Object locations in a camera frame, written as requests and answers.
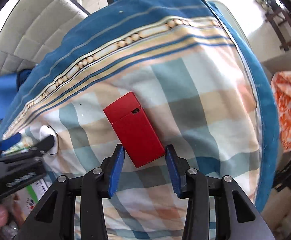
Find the orange and white fabric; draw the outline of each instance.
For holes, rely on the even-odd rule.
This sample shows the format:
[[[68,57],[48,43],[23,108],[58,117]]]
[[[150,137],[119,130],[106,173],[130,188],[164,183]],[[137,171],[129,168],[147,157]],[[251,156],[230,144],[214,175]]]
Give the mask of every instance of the orange and white fabric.
[[[271,88],[278,107],[283,150],[288,152],[291,151],[291,71],[276,73]]]

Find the red box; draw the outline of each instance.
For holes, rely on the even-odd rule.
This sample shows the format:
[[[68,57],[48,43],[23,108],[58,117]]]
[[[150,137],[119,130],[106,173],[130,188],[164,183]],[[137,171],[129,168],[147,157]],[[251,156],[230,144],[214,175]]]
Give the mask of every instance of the red box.
[[[164,155],[164,148],[133,92],[114,101],[103,111],[137,168]]]

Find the quilted gray mattress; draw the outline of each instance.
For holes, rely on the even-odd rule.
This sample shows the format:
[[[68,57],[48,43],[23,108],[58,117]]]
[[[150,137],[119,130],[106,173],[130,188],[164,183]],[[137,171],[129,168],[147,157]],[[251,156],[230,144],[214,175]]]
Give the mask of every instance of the quilted gray mattress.
[[[19,0],[0,32],[0,76],[33,68],[86,17],[70,0]]]

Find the white floor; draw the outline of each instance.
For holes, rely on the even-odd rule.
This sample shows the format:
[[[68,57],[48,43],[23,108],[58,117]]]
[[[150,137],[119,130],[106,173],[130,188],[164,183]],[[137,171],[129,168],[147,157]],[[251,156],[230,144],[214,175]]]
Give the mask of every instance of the white floor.
[[[264,22],[265,12],[255,0],[218,1],[225,4],[231,11],[260,62],[284,53],[279,48],[281,43],[271,25]],[[107,5],[107,0],[82,0],[82,6],[90,13]]]

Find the checkered bedsheet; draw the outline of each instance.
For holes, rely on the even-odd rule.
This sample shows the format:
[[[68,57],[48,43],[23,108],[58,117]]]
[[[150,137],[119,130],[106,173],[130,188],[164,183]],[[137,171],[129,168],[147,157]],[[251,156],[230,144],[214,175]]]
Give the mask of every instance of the checkered bedsheet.
[[[274,172],[276,109],[260,64],[221,18],[203,0],[122,0],[92,14],[33,70],[0,139],[18,131],[38,139],[47,124],[59,148],[45,157],[46,180],[82,176],[120,143],[103,109],[133,91],[164,146],[208,176],[231,175],[261,210]],[[187,200],[173,193],[164,158],[136,169],[127,156],[103,208],[109,239],[181,239]]]

